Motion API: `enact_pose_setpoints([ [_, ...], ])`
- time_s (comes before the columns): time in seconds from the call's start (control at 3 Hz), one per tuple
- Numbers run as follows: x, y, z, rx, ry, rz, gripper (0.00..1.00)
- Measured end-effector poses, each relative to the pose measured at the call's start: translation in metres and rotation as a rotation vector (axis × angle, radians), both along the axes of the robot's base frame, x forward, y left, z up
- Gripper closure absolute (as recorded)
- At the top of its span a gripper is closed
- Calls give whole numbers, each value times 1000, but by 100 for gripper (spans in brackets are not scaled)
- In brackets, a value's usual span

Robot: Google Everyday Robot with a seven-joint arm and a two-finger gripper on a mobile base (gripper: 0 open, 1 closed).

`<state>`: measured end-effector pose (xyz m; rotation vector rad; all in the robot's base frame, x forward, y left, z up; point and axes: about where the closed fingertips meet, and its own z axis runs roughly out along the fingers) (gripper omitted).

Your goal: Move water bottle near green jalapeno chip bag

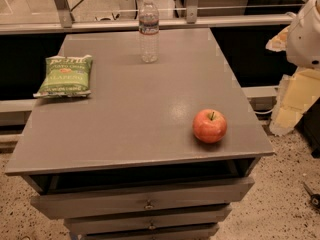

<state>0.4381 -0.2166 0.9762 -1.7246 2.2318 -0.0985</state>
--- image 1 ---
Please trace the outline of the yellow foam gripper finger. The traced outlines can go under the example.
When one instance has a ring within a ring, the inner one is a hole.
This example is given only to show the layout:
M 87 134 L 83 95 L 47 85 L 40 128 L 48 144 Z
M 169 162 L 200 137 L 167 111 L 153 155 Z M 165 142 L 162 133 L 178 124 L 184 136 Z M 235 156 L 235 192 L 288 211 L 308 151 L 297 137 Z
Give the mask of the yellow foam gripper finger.
M 276 136 L 290 133 L 320 98 L 320 70 L 298 67 L 280 80 L 269 129 Z

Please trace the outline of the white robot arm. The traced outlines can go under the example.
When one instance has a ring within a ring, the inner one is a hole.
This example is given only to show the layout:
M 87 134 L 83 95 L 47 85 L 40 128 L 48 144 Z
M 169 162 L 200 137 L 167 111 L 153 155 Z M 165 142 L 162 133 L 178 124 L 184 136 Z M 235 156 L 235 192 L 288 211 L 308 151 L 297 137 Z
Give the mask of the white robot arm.
M 266 49 L 285 51 L 287 61 L 297 66 L 292 76 L 282 77 L 271 115 L 270 131 L 282 136 L 320 98 L 320 0 L 308 0 L 291 24 L 267 42 Z

